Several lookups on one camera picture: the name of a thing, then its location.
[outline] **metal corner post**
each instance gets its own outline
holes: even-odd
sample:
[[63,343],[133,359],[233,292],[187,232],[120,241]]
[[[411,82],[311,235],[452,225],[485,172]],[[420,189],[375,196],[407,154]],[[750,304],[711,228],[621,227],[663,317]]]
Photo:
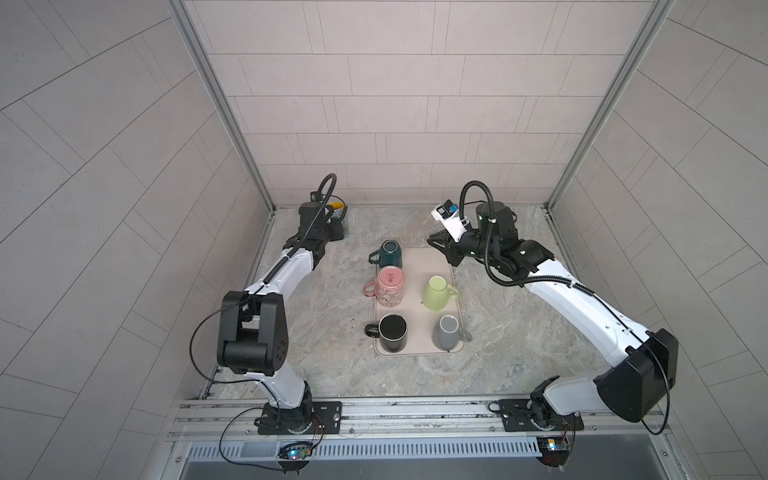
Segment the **metal corner post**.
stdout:
[[621,93],[627,87],[632,74],[643,59],[645,51],[664,23],[664,19],[667,18],[667,12],[673,3],[674,0],[655,0],[647,15],[645,15],[645,19],[637,31],[637,35],[635,35],[629,50],[627,50],[624,60],[621,61],[613,81],[608,86],[597,110],[595,110],[592,119],[589,121],[587,129],[584,131],[584,135],[581,136],[581,140],[571,155],[571,159],[566,164],[558,184],[555,185],[552,195],[547,200],[547,210],[552,211],[562,198],[565,188],[576,174],[576,170],[600,133],[600,129],[605,124],[608,115],[614,109]]
[[256,162],[253,160],[253,155],[251,155],[250,150],[248,149],[248,145],[243,137],[243,132],[241,132],[240,127],[237,126],[237,121],[232,113],[232,109],[230,108],[229,103],[227,103],[227,97],[221,89],[221,85],[216,78],[214,69],[208,61],[203,45],[200,43],[194,25],[192,25],[192,21],[187,13],[187,8],[184,5],[184,0],[166,0],[166,4],[170,16],[173,18],[174,23],[181,33],[182,40],[187,46],[187,50],[190,52],[192,61],[197,67],[197,71],[200,72],[203,84],[210,93],[211,99],[214,101],[214,106],[220,113],[224,128],[227,130],[240,158],[243,159],[248,173],[256,184],[257,190],[269,206],[270,212],[273,213],[276,209],[275,203],[259,173]]

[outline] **green mug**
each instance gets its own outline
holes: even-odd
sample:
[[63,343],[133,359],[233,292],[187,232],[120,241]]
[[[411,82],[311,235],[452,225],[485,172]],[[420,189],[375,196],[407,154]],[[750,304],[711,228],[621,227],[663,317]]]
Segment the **green mug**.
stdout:
[[444,309],[448,305],[449,298],[458,298],[458,289],[448,283],[445,277],[434,275],[424,285],[422,302],[433,312]]

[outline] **pink mug handle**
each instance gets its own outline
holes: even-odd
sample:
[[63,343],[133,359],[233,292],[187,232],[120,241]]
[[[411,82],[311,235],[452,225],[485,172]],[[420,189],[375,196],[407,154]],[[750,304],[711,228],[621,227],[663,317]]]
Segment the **pink mug handle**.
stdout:
[[362,288],[362,294],[365,296],[376,296],[376,289],[373,289],[372,292],[366,292],[370,287],[376,285],[376,279],[371,280],[370,282],[366,283],[366,285]]

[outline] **mug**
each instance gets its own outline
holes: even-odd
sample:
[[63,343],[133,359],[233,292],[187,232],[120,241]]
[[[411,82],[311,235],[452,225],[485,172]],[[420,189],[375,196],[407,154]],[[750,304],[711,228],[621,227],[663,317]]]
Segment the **mug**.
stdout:
[[471,342],[472,335],[462,328],[456,317],[453,315],[443,315],[435,324],[432,342],[440,350],[450,352],[456,347],[459,340]]
[[443,276],[434,275],[424,285],[422,302],[428,309],[438,312],[448,305],[448,298],[458,298],[458,290]]
[[379,265],[382,268],[390,265],[402,268],[402,250],[400,245],[394,240],[385,241],[377,251],[368,255],[368,263]]
[[383,306],[398,306],[402,302],[403,286],[406,284],[406,275],[398,267],[385,266],[376,275],[376,278],[366,283],[362,288],[365,296],[376,296]]
[[408,324],[402,315],[388,313],[379,320],[379,324],[366,325],[366,335],[379,339],[382,348],[390,353],[397,353],[406,346]]

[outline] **gray tile wall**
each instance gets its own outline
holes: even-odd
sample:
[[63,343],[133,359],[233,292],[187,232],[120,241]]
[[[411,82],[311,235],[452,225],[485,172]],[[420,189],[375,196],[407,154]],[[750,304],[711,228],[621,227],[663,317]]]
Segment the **gray tile wall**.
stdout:
[[540,204],[650,2],[185,5],[278,204]]
[[554,209],[581,278],[680,340],[698,476],[768,478],[768,4],[678,0]]
[[139,478],[246,281],[267,208],[169,17],[0,2],[3,478]]

